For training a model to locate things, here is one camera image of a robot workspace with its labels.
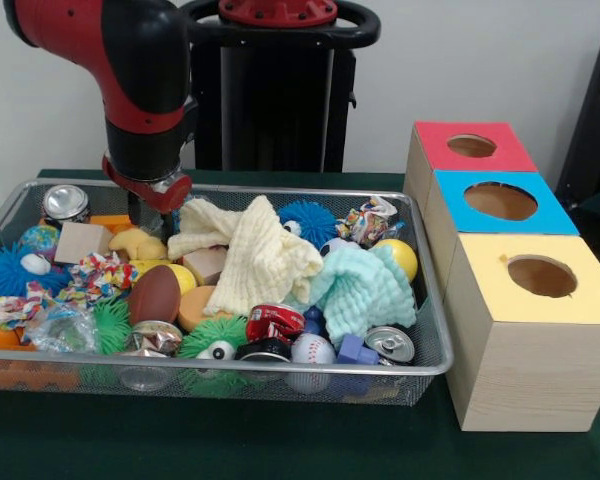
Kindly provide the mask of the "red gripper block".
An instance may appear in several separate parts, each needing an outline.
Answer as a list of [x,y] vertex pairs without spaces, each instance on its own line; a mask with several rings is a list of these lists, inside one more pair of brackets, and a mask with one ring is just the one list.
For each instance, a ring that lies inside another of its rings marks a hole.
[[185,197],[190,193],[192,179],[185,174],[181,168],[177,168],[172,174],[160,180],[140,181],[132,180],[120,174],[111,163],[108,154],[102,158],[104,173],[116,185],[128,191],[128,216],[134,226],[142,223],[143,200],[153,210],[161,213],[161,240],[168,243],[173,235],[173,214],[185,202]]

